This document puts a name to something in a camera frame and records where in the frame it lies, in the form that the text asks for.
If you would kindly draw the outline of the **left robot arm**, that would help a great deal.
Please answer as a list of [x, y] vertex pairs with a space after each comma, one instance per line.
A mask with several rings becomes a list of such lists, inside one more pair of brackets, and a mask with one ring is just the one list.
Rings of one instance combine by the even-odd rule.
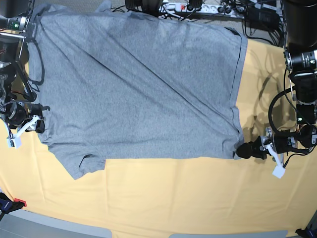
[[[290, 87], [284, 88], [272, 100], [268, 109], [270, 127], [265, 136], [240, 145], [236, 154], [265, 160], [272, 149], [276, 154], [291, 152], [305, 156], [317, 145], [317, 2], [315, 0], [281, 1], [285, 32], [284, 79]], [[296, 113], [300, 129], [295, 132], [279, 130], [273, 122], [273, 107], [281, 97], [292, 94], [288, 102]]]

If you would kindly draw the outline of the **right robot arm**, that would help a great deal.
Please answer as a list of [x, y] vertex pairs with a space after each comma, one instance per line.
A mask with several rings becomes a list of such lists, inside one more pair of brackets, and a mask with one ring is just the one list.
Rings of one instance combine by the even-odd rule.
[[36, 94], [19, 63], [34, 4], [33, 0], [0, 2], [0, 119], [9, 130], [26, 126], [27, 132], [42, 133], [43, 114], [33, 104]]

